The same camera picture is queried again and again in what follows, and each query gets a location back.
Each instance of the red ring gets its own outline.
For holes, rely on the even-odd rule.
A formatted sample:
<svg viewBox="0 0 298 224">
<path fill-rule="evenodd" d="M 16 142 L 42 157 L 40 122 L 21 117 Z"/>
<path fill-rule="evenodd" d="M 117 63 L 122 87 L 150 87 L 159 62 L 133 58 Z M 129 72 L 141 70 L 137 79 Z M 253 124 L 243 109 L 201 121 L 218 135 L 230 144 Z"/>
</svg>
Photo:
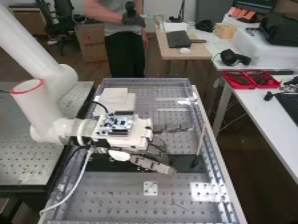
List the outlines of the red ring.
<svg viewBox="0 0 298 224">
<path fill-rule="evenodd" d="M 40 83 L 38 83 L 37 86 L 34 86 L 32 89 L 29 89 L 29 90 L 26 90 L 26 91 L 22 91 L 22 92 L 18 92 L 18 91 L 14 90 L 14 88 L 16 88 L 21 83 L 24 83 L 24 82 L 18 83 L 18 84 L 10 89 L 10 94 L 12 94 L 12 95 L 25 94 L 25 93 L 28 93 L 28 92 L 30 92 L 30 91 L 38 89 L 38 88 L 44 85 L 44 79 L 38 79 L 38 81 L 40 81 Z"/>
</svg>

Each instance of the floor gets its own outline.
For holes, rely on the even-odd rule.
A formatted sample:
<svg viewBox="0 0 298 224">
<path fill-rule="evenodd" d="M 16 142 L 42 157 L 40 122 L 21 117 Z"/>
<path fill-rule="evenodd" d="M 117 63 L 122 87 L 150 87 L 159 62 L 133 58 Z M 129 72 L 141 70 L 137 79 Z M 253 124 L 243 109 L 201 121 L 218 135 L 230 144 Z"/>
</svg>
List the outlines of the floor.
<svg viewBox="0 0 298 224">
<path fill-rule="evenodd" d="M 65 56 L 58 55 L 54 46 L 46 49 L 58 63 L 70 65 L 80 80 L 96 81 L 109 77 L 106 61 L 84 63 L 81 54 L 73 46 L 65 48 Z M 146 75 L 162 77 L 163 62 L 159 58 L 157 41 L 150 38 L 146 52 Z M 182 62 L 174 62 L 170 69 L 171 76 L 182 74 Z M 199 65 L 195 71 L 206 71 L 209 62 Z M 202 94 L 203 82 L 197 80 L 194 67 L 187 68 L 187 76 L 198 86 Z M 21 81 L 30 76 L 13 59 L 0 49 L 0 81 Z M 237 100 L 229 109 L 225 121 L 229 123 L 245 111 Z M 249 116 L 234 122 L 218 136 L 218 145 L 229 169 L 231 181 L 245 211 L 247 222 L 251 224 L 290 224 L 298 221 L 298 186 L 291 180 L 275 154 L 272 153 Z M 13 220 L 14 224 L 34 224 L 37 217 L 25 205 Z"/>
</svg>

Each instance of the optical breadboard table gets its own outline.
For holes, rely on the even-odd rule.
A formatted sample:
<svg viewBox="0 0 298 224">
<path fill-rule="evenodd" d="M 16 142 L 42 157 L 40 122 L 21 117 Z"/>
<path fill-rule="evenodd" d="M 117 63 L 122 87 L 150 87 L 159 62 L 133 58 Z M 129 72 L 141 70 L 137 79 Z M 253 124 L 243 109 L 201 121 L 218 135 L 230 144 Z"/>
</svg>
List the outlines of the optical breadboard table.
<svg viewBox="0 0 298 224">
<path fill-rule="evenodd" d="M 1 82 L 0 89 L 9 90 L 16 84 Z M 61 99 L 60 108 L 66 117 L 77 116 L 92 87 L 93 82 L 78 82 Z M 42 190 L 64 147 L 32 140 L 29 122 L 8 93 L 0 93 L 0 105 L 0 193 Z"/>
<path fill-rule="evenodd" d="M 105 88 L 127 88 L 135 93 L 135 114 L 158 124 L 189 123 L 190 129 L 161 133 L 170 158 L 182 161 L 175 176 L 125 170 L 86 171 L 69 201 L 41 216 L 40 224 L 145 224 L 145 223 L 246 223 L 221 152 L 195 87 L 187 79 L 106 79 Z M 187 158 L 195 158 L 202 127 L 198 171 Z M 60 201 L 76 182 L 84 153 L 68 165 L 48 206 Z M 146 195 L 146 184 L 155 186 Z"/>
</svg>

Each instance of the hand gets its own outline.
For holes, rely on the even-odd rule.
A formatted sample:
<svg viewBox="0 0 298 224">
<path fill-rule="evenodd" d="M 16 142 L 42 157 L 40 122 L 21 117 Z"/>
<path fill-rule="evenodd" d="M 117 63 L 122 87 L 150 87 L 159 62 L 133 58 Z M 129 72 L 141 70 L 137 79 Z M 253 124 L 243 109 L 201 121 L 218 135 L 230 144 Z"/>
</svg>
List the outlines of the hand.
<svg viewBox="0 0 298 224">
<path fill-rule="evenodd" d="M 142 34 L 143 49 L 146 50 L 147 49 L 149 41 L 147 41 L 146 31 L 145 31 L 143 28 L 142 28 L 141 34 Z"/>
<path fill-rule="evenodd" d="M 134 26 L 146 27 L 145 20 L 139 15 L 127 17 L 126 13 L 122 15 L 122 24 L 129 26 L 134 25 Z"/>
</svg>

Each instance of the white robotic arm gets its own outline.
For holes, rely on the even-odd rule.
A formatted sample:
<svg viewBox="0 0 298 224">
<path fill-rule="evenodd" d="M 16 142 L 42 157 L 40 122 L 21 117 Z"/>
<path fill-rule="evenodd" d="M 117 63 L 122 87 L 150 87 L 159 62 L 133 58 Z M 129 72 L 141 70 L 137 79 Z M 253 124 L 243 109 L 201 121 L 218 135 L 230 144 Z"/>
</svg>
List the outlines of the white robotic arm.
<svg viewBox="0 0 298 224">
<path fill-rule="evenodd" d="M 54 124 L 65 126 L 57 101 L 76 85 L 77 73 L 54 61 L 1 3 L 0 21 L 0 46 L 34 78 L 10 91 L 30 121 L 32 138 L 62 144 L 54 132 Z"/>
<path fill-rule="evenodd" d="M 109 153 L 113 159 L 130 161 L 145 169 L 173 175 L 175 171 L 167 166 L 166 152 L 158 147 L 149 147 L 153 140 L 151 121 L 133 113 L 135 95 L 127 93 L 127 89 L 105 89 L 98 100 L 109 108 L 109 113 L 98 112 L 97 108 L 97 120 L 66 119 L 57 101 L 76 85 L 76 71 L 54 61 L 1 3 L 0 30 L 0 46 L 34 78 L 10 90 L 32 124 L 33 140 L 62 145 L 74 136 L 84 145 L 84 136 L 92 146 L 104 148 L 101 152 Z M 92 123 L 93 129 L 84 133 L 88 123 Z"/>
</svg>

